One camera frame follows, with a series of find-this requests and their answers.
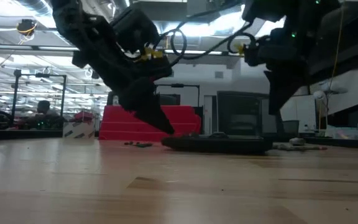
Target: yellow cable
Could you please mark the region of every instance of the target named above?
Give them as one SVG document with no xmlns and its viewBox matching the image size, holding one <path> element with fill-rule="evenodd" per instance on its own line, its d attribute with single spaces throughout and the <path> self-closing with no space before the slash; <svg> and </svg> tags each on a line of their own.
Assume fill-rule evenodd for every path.
<svg viewBox="0 0 358 224">
<path fill-rule="evenodd" d="M 20 30 L 18 29 L 18 27 L 19 27 L 19 25 L 16 25 L 17 31 L 18 31 L 19 33 L 25 34 L 25 33 L 28 33 L 28 32 L 33 31 L 33 30 L 37 27 L 37 24 L 35 24 L 35 25 L 33 26 L 33 28 L 28 29 L 28 30 L 25 30 L 25 31 L 20 31 Z"/>
<path fill-rule="evenodd" d="M 339 55 L 339 44 L 341 43 L 341 37 L 342 37 L 342 27 L 343 27 L 343 17 L 344 17 L 344 8 L 345 8 L 346 0 L 343 1 L 343 4 L 341 6 L 341 21 L 339 23 L 339 33 L 338 33 L 338 42 L 336 45 L 336 53 L 335 53 L 335 61 L 334 61 L 334 68 L 333 68 L 333 74 L 331 75 L 331 81 L 329 82 L 328 91 L 331 90 L 331 86 L 333 84 L 335 72 L 336 72 L 336 65 L 338 63 L 338 55 Z M 328 123 L 328 97 L 327 97 L 327 114 L 326 114 L 326 121 Z"/>
</svg>

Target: computer monitor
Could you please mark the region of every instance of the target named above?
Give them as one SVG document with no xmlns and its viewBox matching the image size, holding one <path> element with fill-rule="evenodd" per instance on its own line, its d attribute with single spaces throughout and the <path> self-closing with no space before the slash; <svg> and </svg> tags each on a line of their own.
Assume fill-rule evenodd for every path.
<svg viewBox="0 0 358 224">
<path fill-rule="evenodd" d="M 218 130 L 228 135 L 277 136 L 283 133 L 281 115 L 269 114 L 269 95 L 219 91 Z"/>
</svg>

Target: black cable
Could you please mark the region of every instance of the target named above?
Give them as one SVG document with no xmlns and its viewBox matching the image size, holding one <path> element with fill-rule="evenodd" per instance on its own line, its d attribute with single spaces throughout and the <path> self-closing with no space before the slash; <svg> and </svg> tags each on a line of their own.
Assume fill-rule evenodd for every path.
<svg viewBox="0 0 358 224">
<path fill-rule="evenodd" d="M 206 52 L 202 53 L 201 55 L 197 55 L 197 56 L 194 56 L 194 57 L 186 57 L 185 56 L 185 50 L 187 48 L 187 38 L 186 36 L 183 34 L 183 32 L 180 30 L 181 27 L 183 27 L 187 22 L 190 22 L 192 19 L 194 18 L 197 18 L 197 17 L 202 17 L 202 16 L 206 16 L 206 15 L 209 15 L 209 14 L 212 14 L 212 13 L 215 13 L 215 12 L 220 12 L 220 11 L 223 11 L 223 10 L 226 10 L 226 9 L 229 9 L 231 7 L 234 7 L 236 5 L 238 5 L 241 1 L 234 1 L 232 4 L 228 4 L 227 6 L 223 6 L 223 7 L 220 7 L 218 9 L 213 9 L 213 10 L 210 10 L 210 11 L 205 11 L 205 12 L 200 12 L 200 13 L 197 13 L 197 14 L 194 14 L 192 16 L 189 16 L 186 18 L 185 21 L 182 21 L 179 23 L 179 25 L 175 28 L 175 29 L 172 29 L 168 32 L 165 32 L 164 34 L 161 35 L 161 38 L 158 40 L 157 43 L 154 43 L 154 49 L 157 47 L 157 45 L 160 43 L 160 41 L 166 37 L 169 33 L 173 32 L 172 34 L 172 37 L 171 37 L 171 40 L 170 40 L 170 44 L 171 44 L 171 48 L 173 50 L 173 53 L 175 55 L 178 56 L 178 58 L 175 59 L 175 63 L 178 63 L 180 61 L 180 59 L 187 59 L 187 60 L 190 60 L 190 59 L 197 59 L 197 58 L 200 58 L 200 57 L 203 57 L 205 55 L 208 55 L 209 53 L 211 53 L 214 49 L 218 48 L 220 45 L 222 45 L 223 43 L 225 43 L 225 41 L 227 40 L 224 40 L 224 41 L 221 41 L 218 45 L 215 45 L 213 47 L 211 47 L 209 50 L 207 50 Z M 183 37 L 183 47 L 182 47 L 182 50 L 181 52 L 179 53 L 174 44 L 173 44 L 173 41 L 175 39 L 175 34 L 176 32 L 180 32 L 182 37 Z"/>
<path fill-rule="evenodd" d="M 252 23 L 250 22 L 248 25 L 244 26 L 242 29 L 245 31 L 245 30 L 247 30 L 248 28 L 250 28 L 251 26 L 252 26 Z M 235 52 L 235 51 L 233 51 L 233 50 L 231 49 L 231 43 L 233 42 L 233 40 L 234 40 L 236 37 L 239 37 L 239 36 L 242 36 L 242 35 L 248 37 L 248 38 L 251 40 L 251 43 L 255 43 L 255 42 L 256 42 L 255 37 L 254 37 L 252 34 L 247 33 L 247 32 L 243 32 L 243 33 L 241 33 L 241 34 L 239 34 L 239 35 L 232 35 L 231 38 L 230 38 L 230 39 L 228 40 L 228 42 L 227 42 L 227 51 L 228 51 L 228 52 L 230 52 L 230 53 L 232 53 L 232 54 L 238 53 L 238 52 Z"/>
<path fill-rule="evenodd" d="M 220 41 L 218 44 L 216 44 L 215 46 L 211 47 L 209 50 L 207 50 L 206 52 L 200 54 L 200 55 L 197 55 L 197 56 L 193 56 L 193 57 L 186 57 L 185 56 L 185 51 L 187 49 L 187 38 L 186 36 L 184 35 L 184 33 L 180 30 L 181 27 L 183 27 L 187 22 L 190 22 L 192 19 L 194 18 L 197 18 L 197 17 L 201 17 L 201 16 L 206 16 L 208 14 L 212 14 L 212 13 L 215 13 L 215 12 L 219 12 L 219 11 L 223 11 L 223 10 L 226 10 L 226 9 L 229 9 L 231 7 L 234 7 L 235 5 L 239 4 L 241 1 L 238 0 L 238 1 L 235 1 L 233 2 L 232 4 L 230 5 L 227 5 L 227 6 L 223 6 L 223 7 L 220 7 L 219 9 L 214 9 L 214 10 L 210 10 L 210 11 L 205 11 L 205 12 L 201 12 L 201 13 L 197 13 L 197 14 L 194 14 L 190 17 L 188 17 L 185 21 L 182 21 L 179 23 L 179 25 L 175 28 L 175 29 L 172 29 L 164 34 L 162 34 L 160 36 L 160 39 L 158 40 L 157 43 L 154 43 L 154 47 L 153 49 L 155 49 L 157 47 L 157 45 L 159 44 L 159 42 L 164 38 L 166 37 L 169 33 L 173 32 L 173 35 L 172 35 L 172 38 L 171 38 L 171 45 L 172 45 L 172 50 L 174 52 L 175 55 L 177 55 L 178 57 L 172 61 L 169 66 L 167 67 L 172 67 L 174 65 L 176 65 L 181 59 L 187 59 L 187 60 L 190 60 L 190 59 L 197 59 L 197 58 L 201 58 L 205 55 L 208 55 L 209 53 L 211 53 L 214 49 L 218 48 L 220 45 L 222 45 L 223 43 L 225 43 L 226 41 L 230 40 L 231 38 L 233 38 L 233 36 L 238 36 L 242 31 L 246 30 L 248 27 L 245 26 L 241 29 L 239 29 L 237 32 L 235 32 L 233 35 L 229 36 L 229 37 L 226 37 L 224 40 Z M 81 1 L 78 1 L 78 12 L 79 12 L 79 16 L 78 16 L 78 30 L 80 32 L 80 34 L 83 36 L 84 40 L 87 42 L 87 44 L 89 45 L 90 49 L 95 51 L 95 52 L 98 52 L 100 57 L 105 61 L 107 62 L 110 66 L 112 66 L 113 68 L 116 68 L 116 69 L 119 69 L 119 70 L 124 70 L 126 72 L 135 72 L 135 73 L 139 73 L 141 72 L 139 69 L 136 69 L 136 68 L 126 68 L 126 67 L 123 67 L 123 66 L 119 66 L 119 65 L 116 65 L 115 63 L 113 63 L 112 61 L 110 61 L 107 57 L 105 57 L 105 55 L 103 55 L 102 52 L 99 52 L 97 50 L 97 48 L 93 45 L 92 41 L 88 38 L 88 36 L 86 35 L 86 31 L 85 31 L 85 28 L 84 28 L 84 25 L 82 24 L 82 21 L 84 20 L 84 17 L 83 17 L 83 7 L 82 7 L 82 2 Z M 183 47 L 182 47 L 182 50 L 181 52 L 179 53 L 175 46 L 173 45 L 173 40 L 174 40 L 174 36 L 176 34 L 176 32 L 179 32 L 181 34 L 181 36 L 183 37 Z M 130 57 L 126 56 L 125 55 L 125 58 L 127 58 L 129 61 L 133 61 L 133 59 L 131 59 Z M 150 72 L 158 72 L 158 71 L 162 71 L 162 70 L 165 70 L 167 69 L 167 67 L 163 67 L 163 68 L 156 68 L 154 70 L 151 70 Z"/>
<path fill-rule="evenodd" d="M 194 59 L 198 59 L 201 58 L 205 55 L 208 55 L 209 53 L 211 53 L 213 50 L 217 49 L 220 45 L 224 44 L 225 42 L 229 41 L 229 40 L 233 40 L 234 38 L 236 38 L 239 35 L 248 35 L 250 37 L 253 37 L 253 40 L 255 41 L 255 37 L 251 34 L 248 33 L 243 33 L 246 29 L 248 29 L 250 26 L 252 26 L 252 23 L 250 22 L 248 25 L 244 26 L 243 28 L 235 31 L 235 33 L 233 33 L 232 35 L 230 35 L 229 37 L 226 37 L 225 39 L 219 41 L 216 45 L 212 46 L 210 49 L 208 49 L 206 52 L 199 54 L 199 55 L 195 55 L 195 56 L 183 56 L 182 59 L 185 60 L 194 60 Z M 171 38 L 171 48 L 173 50 L 173 53 L 177 54 L 177 50 L 173 44 L 174 41 L 174 37 Z"/>
</svg>

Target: cable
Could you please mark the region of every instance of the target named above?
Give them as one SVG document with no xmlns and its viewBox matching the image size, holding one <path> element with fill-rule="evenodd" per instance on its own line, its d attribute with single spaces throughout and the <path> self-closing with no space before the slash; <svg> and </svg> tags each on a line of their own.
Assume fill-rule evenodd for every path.
<svg viewBox="0 0 358 224">
<path fill-rule="evenodd" d="M 194 18 L 197 18 L 197 17 L 201 17 L 201 16 L 205 16 L 205 15 L 208 15 L 208 14 L 212 14 L 212 13 L 215 13 L 215 12 L 219 12 L 219 11 L 222 11 L 222 10 L 225 10 L 225 9 L 229 9 L 231 7 L 234 7 L 235 5 L 239 4 L 240 3 L 240 0 L 236 0 L 235 2 L 233 2 L 232 4 L 230 5 L 227 5 L 227 6 L 223 6 L 223 7 L 220 7 L 219 9 L 214 9 L 214 10 L 210 10 L 210 11 L 205 11 L 205 12 L 201 12 L 201 13 L 197 13 L 197 14 L 194 14 L 190 17 L 188 17 L 185 21 L 182 21 L 179 23 L 179 25 L 175 28 L 175 29 L 172 29 L 164 34 L 162 34 L 158 40 L 158 42 L 154 43 L 154 47 L 153 49 L 155 49 L 157 47 L 157 45 L 159 44 L 159 42 L 164 38 L 166 37 L 169 33 L 172 33 L 173 32 L 173 37 L 175 36 L 176 32 L 179 32 L 182 37 L 183 37 L 183 47 L 182 47 L 182 50 L 181 52 L 179 53 L 174 46 L 172 46 L 172 50 L 174 51 L 174 53 L 176 55 L 178 55 L 178 57 L 172 61 L 167 67 L 163 67 L 163 68 L 156 68 L 156 69 L 153 69 L 150 71 L 150 73 L 152 72 L 160 72 L 160 71 L 163 71 L 163 70 L 166 70 L 168 67 L 172 67 L 174 65 L 176 65 L 180 59 L 184 58 L 184 59 L 196 59 L 196 58 L 200 58 L 202 56 L 205 56 L 205 55 L 208 55 L 210 52 L 212 52 L 214 49 L 218 48 L 220 45 L 222 45 L 223 43 L 225 43 L 226 41 L 228 41 L 230 38 L 232 38 L 232 36 L 229 36 L 227 38 L 225 38 L 224 40 L 220 41 L 217 45 L 211 47 L 209 50 L 207 50 L 206 52 L 204 52 L 203 54 L 201 55 L 197 55 L 197 56 L 193 56 L 193 57 L 185 57 L 185 51 L 186 51 L 186 48 L 187 48 L 187 39 L 186 39 L 186 36 L 184 35 L 184 33 L 180 30 L 181 27 L 183 27 L 187 22 L 191 21 L 192 19 Z M 98 52 L 100 57 L 106 62 L 108 63 L 110 66 L 112 66 L 113 68 L 117 68 L 119 70 L 123 70 L 123 71 L 127 71 L 127 72 L 136 72 L 136 73 L 139 73 L 141 72 L 139 69 L 136 69 L 136 68 L 126 68 L 126 67 L 122 67 L 120 65 L 117 65 L 115 63 L 113 63 L 112 61 L 108 60 L 108 58 L 104 55 L 103 52 L 100 52 L 97 50 L 97 48 L 94 46 L 94 44 L 92 43 L 92 41 L 89 39 L 89 37 L 86 35 L 86 31 L 85 31 L 85 27 L 82 23 L 82 21 L 84 20 L 84 16 L 83 16 L 83 7 L 82 7 L 82 2 L 81 1 L 78 1 L 78 30 L 81 34 L 81 36 L 84 38 L 85 42 L 87 42 L 87 44 L 89 45 L 90 49 L 91 50 L 94 50 L 95 52 Z M 239 35 L 240 32 L 244 31 L 243 29 L 240 29 L 238 30 L 235 34 L 233 35 Z M 127 58 L 128 61 L 132 61 L 133 62 L 133 59 L 129 59 L 128 56 L 125 55 L 125 58 Z"/>
<path fill-rule="evenodd" d="M 22 45 L 24 42 L 23 40 L 21 40 L 18 45 Z M 5 60 L 3 60 L 1 63 L 0 63 L 0 67 L 16 52 L 16 50 L 13 50 L 12 53 L 10 55 L 8 55 Z"/>
<path fill-rule="evenodd" d="M 178 61 L 179 61 L 180 59 L 193 60 L 193 59 L 198 59 L 198 58 L 201 58 L 201 57 L 203 57 L 203 56 L 205 56 L 205 55 L 208 55 L 209 53 L 211 53 L 213 50 L 215 50 L 216 48 L 218 48 L 220 45 L 222 45 L 222 44 L 225 43 L 226 41 L 229 41 L 231 38 L 235 38 L 235 36 L 238 36 L 239 33 L 241 33 L 242 31 L 244 31 L 244 30 L 246 30 L 246 29 L 248 29 L 249 26 L 246 26 L 246 28 L 243 27 L 243 28 L 239 29 L 239 30 L 236 31 L 233 35 L 230 35 L 229 37 L 226 37 L 225 39 L 223 39 L 222 41 L 220 41 L 220 42 L 217 43 L 216 45 L 212 46 L 210 49 L 208 49 L 206 52 L 204 52 L 204 53 L 202 53 L 202 54 L 200 54 L 200 55 L 196 55 L 196 56 L 185 56 L 185 53 L 184 53 L 183 49 L 185 50 L 185 49 L 187 48 L 187 45 L 185 45 L 186 37 L 183 38 L 183 49 L 182 49 L 182 51 L 179 53 L 179 52 L 176 50 L 176 48 L 175 48 L 175 44 L 174 44 L 175 33 L 176 33 L 176 32 L 179 32 L 180 28 L 183 27 L 187 22 L 189 22 L 189 21 L 191 21 L 192 19 L 197 18 L 197 17 L 206 16 L 206 15 L 208 15 L 208 14 L 212 14 L 212 13 L 215 13 L 215 12 L 219 12 L 219 11 L 223 11 L 223 10 L 229 9 L 229 8 L 231 8 L 231 7 L 236 6 L 236 5 L 239 4 L 239 3 L 240 3 L 240 1 L 234 1 L 232 4 L 229 4 L 229 5 L 227 5 L 227 6 L 220 7 L 220 8 L 218 8 L 218 9 L 214 9 L 214 10 L 210 10 L 210 11 L 206 11 L 206 12 L 201 12 L 201 13 L 194 14 L 194 15 L 188 17 L 187 20 L 180 22 L 179 25 L 178 25 L 175 29 L 170 30 L 169 32 L 173 32 L 173 35 L 172 35 L 172 37 L 171 37 L 171 39 L 170 39 L 171 48 L 172 48 L 172 50 L 173 50 L 173 53 L 174 53 L 175 55 L 178 55 L 178 57 L 179 57 Z"/>
<path fill-rule="evenodd" d="M 337 63 L 338 63 L 339 45 L 341 43 L 341 37 L 342 37 L 342 27 L 343 27 L 345 3 L 346 3 L 346 0 L 343 1 L 343 4 L 341 6 L 341 21 L 339 23 L 338 42 L 337 42 L 337 45 L 336 45 L 334 68 L 333 68 L 333 73 L 331 75 L 331 80 L 329 81 L 328 91 L 331 91 L 331 86 L 333 84 L 333 80 L 334 80 L 334 76 L 335 76 L 335 72 L 336 72 L 336 67 L 337 67 Z M 327 95 L 327 115 L 326 115 L 327 120 L 328 120 L 328 101 L 329 101 L 329 96 Z"/>
<path fill-rule="evenodd" d="M 27 39 L 27 41 L 30 41 L 30 40 L 34 39 L 34 36 L 33 36 L 32 39 L 28 39 L 27 37 L 28 37 L 29 34 L 30 34 L 29 32 L 32 31 L 32 30 L 34 30 L 36 27 L 37 27 L 37 24 L 35 24 L 33 28 L 31 28 L 31 29 L 29 29 L 29 30 L 27 30 L 27 31 L 25 32 L 25 33 L 27 33 L 27 35 L 26 35 L 24 38 Z M 18 43 L 18 45 L 22 45 L 24 42 L 27 42 L 27 41 L 25 41 L 24 39 L 22 39 L 21 36 L 20 36 L 19 38 L 20 38 L 21 41 Z M 10 55 L 8 55 L 8 57 L 6 57 L 5 60 L 3 60 L 3 61 L 0 63 L 0 67 L 1 67 L 15 52 L 16 52 L 16 50 L 13 50 L 12 53 L 11 53 Z"/>
<path fill-rule="evenodd" d="M 19 30 L 19 25 L 16 25 L 16 30 L 17 30 L 19 33 L 27 34 L 27 33 L 31 32 L 31 31 L 33 31 L 33 30 L 37 27 L 37 25 L 38 25 L 38 23 L 36 23 L 36 24 L 33 26 L 33 28 L 28 29 L 28 30 L 24 30 L 24 31 Z"/>
<path fill-rule="evenodd" d="M 249 23 L 248 25 L 244 26 L 244 27 L 246 27 L 246 28 L 244 29 L 244 31 L 247 30 L 248 28 L 250 28 L 251 26 L 252 26 L 252 22 Z M 233 35 L 232 38 L 230 38 L 229 41 L 227 42 L 227 51 L 228 51 L 229 53 L 232 53 L 232 54 L 238 53 L 238 52 L 235 52 L 235 51 L 231 50 L 231 43 L 232 43 L 232 41 L 233 41 L 236 37 L 239 37 L 239 36 L 241 36 L 241 35 L 244 35 L 244 36 L 248 37 L 248 38 L 251 40 L 251 43 L 252 43 L 252 42 L 256 42 L 255 37 L 254 37 L 252 34 L 249 34 L 249 33 L 247 33 L 247 32 L 243 32 L 243 33 L 241 33 L 241 34 L 239 34 L 239 35 Z"/>
</svg>

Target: yellow wire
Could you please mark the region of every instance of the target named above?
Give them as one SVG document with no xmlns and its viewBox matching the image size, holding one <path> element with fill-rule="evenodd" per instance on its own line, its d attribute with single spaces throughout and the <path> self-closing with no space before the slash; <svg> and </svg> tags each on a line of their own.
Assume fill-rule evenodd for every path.
<svg viewBox="0 0 358 224">
<path fill-rule="evenodd" d="M 18 27 L 19 27 L 19 25 L 16 25 L 17 31 L 20 32 L 20 33 L 22 33 L 22 34 L 25 34 L 25 33 L 27 33 L 27 32 L 33 31 L 33 30 L 37 27 L 37 24 L 35 24 L 35 25 L 33 26 L 33 28 L 28 29 L 28 30 L 26 30 L 26 31 L 20 31 L 20 30 L 18 29 Z"/>
<path fill-rule="evenodd" d="M 333 84 L 335 71 L 336 71 L 336 65 L 338 63 L 338 55 L 339 55 L 339 44 L 341 43 L 341 37 L 342 37 L 342 27 L 343 27 L 343 17 L 344 17 L 344 8 L 345 8 L 346 0 L 343 1 L 343 4 L 341 6 L 341 23 L 339 24 L 339 33 L 338 33 L 338 42 L 336 46 L 336 53 L 335 53 L 335 61 L 334 61 L 334 68 L 333 68 L 333 74 L 331 75 L 331 81 L 329 83 L 328 90 L 331 89 L 331 85 Z"/>
</svg>

